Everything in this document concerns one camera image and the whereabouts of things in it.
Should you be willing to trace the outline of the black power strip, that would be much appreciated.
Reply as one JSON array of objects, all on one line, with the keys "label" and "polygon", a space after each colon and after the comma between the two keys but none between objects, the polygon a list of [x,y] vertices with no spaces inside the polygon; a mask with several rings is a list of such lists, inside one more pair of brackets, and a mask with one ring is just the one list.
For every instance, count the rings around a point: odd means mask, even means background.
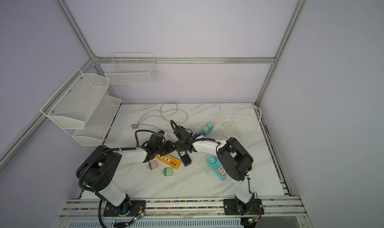
[{"label": "black power strip", "polygon": [[185,167],[192,164],[192,160],[188,153],[186,153],[181,145],[180,142],[175,143],[176,150],[178,152],[178,155],[180,156],[180,159]]}]

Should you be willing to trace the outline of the blue power strip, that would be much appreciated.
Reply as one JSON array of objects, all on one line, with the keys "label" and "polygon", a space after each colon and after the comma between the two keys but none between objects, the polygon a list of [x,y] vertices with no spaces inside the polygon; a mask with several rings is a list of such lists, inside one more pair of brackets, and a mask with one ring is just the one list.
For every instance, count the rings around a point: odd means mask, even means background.
[{"label": "blue power strip", "polygon": [[208,126],[205,126],[201,131],[200,131],[200,135],[201,136],[204,136],[204,137],[207,137],[213,130],[213,127],[208,127]]}]

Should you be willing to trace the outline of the orange power strip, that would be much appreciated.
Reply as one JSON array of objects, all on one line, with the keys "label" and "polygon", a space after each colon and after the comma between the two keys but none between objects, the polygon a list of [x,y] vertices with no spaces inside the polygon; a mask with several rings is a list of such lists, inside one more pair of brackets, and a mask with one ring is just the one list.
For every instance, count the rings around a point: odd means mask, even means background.
[{"label": "orange power strip", "polygon": [[171,155],[156,155],[156,159],[176,170],[178,170],[181,165],[181,161]]}]

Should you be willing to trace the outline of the pink adapter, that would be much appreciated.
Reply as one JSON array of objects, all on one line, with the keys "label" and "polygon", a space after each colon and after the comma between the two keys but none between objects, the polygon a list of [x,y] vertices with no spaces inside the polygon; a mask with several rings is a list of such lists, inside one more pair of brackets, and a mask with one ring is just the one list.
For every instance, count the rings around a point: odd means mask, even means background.
[{"label": "pink adapter", "polygon": [[149,170],[154,170],[154,169],[158,168],[157,161],[150,161],[150,162],[148,162],[147,168]]},{"label": "pink adapter", "polygon": [[221,174],[221,176],[225,176],[225,175],[226,175],[226,171],[225,171],[225,169],[224,169],[223,167],[220,167],[220,168],[218,169],[218,171],[219,171],[219,173]]}]

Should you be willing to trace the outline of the green adapter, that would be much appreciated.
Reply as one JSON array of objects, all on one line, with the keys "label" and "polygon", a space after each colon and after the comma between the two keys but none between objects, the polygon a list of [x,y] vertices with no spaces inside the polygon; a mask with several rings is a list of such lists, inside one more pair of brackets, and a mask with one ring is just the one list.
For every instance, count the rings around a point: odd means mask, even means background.
[{"label": "green adapter", "polygon": [[170,177],[170,176],[173,176],[173,168],[164,168],[164,170],[162,171],[162,174],[165,176],[165,177]]}]

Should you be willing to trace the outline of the teal adapter strip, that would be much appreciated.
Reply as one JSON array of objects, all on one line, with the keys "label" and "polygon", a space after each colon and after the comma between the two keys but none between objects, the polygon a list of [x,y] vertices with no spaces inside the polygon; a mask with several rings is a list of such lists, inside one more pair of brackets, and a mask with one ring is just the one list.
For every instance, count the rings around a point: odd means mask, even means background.
[{"label": "teal adapter strip", "polygon": [[214,124],[212,122],[210,122],[207,124],[207,127],[209,128],[209,130],[211,130],[214,127]]}]

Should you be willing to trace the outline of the teal power strip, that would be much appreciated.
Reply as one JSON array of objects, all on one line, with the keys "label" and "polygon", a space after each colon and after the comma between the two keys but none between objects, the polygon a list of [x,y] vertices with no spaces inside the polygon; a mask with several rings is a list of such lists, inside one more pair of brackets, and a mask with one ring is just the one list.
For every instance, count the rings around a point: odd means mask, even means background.
[{"label": "teal power strip", "polygon": [[210,164],[208,162],[208,158],[206,159],[206,162],[208,164],[208,166],[214,171],[214,173],[219,177],[220,180],[224,181],[226,179],[226,175],[225,176],[221,176],[221,174],[219,173],[218,169],[220,167],[223,167],[223,165],[221,164],[221,162],[219,161],[219,159],[217,157],[214,157],[216,159],[216,163],[214,165]]}]

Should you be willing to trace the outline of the teal adapter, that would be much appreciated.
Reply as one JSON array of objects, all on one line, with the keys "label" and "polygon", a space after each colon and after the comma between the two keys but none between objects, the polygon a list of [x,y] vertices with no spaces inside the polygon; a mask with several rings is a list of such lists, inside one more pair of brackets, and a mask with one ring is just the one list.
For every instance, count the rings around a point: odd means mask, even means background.
[{"label": "teal adapter", "polygon": [[210,164],[214,165],[214,164],[216,163],[216,159],[215,159],[213,156],[210,156],[210,157],[208,158],[208,162],[209,162]]}]

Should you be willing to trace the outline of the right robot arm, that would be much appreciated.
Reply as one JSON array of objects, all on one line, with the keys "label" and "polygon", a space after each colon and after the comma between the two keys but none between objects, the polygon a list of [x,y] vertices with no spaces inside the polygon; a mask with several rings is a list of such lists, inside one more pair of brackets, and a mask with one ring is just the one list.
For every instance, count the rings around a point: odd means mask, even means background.
[{"label": "right robot arm", "polygon": [[236,138],[219,141],[189,133],[173,120],[170,124],[183,151],[213,155],[218,158],[226,173],[236,181],[235,204],[240,214],[245,215],[258,205],[257,196],[251,192],[248,180],[254,160]]}]

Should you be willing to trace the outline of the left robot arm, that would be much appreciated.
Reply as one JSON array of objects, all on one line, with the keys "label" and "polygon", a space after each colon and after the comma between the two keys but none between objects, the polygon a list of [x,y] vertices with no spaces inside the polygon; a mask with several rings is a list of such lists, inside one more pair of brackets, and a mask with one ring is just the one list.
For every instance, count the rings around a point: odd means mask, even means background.
[{"label": "left robot arm", "polygon": [[82,163],[76,172],[79,187],[95,194],[101,202],[106,202],[119,216],[138,211],[131,198],[113,181],[120,165],[146,163],[156,156],[165,156],[176,149],[175,143],[166,139],[164,131],[137,130],[134,133],[136,147],[109,148],[98,146]]}]

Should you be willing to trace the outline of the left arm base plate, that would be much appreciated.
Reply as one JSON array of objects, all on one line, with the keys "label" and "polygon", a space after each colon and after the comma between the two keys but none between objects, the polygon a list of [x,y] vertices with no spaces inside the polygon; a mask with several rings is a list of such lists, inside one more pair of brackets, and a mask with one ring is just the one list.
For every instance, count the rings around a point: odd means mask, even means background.
[{"label": "left arm base plate", "polygon": [[146,201],[129,201],[123,202],[120,206],[116,207],[110,202],[106,203],[103,213],[104,217],[136,217],[140,212],[144,212],[146,208]]}]

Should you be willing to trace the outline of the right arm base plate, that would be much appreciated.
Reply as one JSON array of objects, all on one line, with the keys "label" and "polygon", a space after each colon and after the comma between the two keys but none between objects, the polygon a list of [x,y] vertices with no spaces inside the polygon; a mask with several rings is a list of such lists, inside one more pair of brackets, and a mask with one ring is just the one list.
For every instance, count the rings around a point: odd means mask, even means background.
[{"label": "right arm base plate", "polygon": [[225,215],[264,215],[264,206],[261,199],[251,199],[248,203],[243,203],[238,199],[224,199]]}]

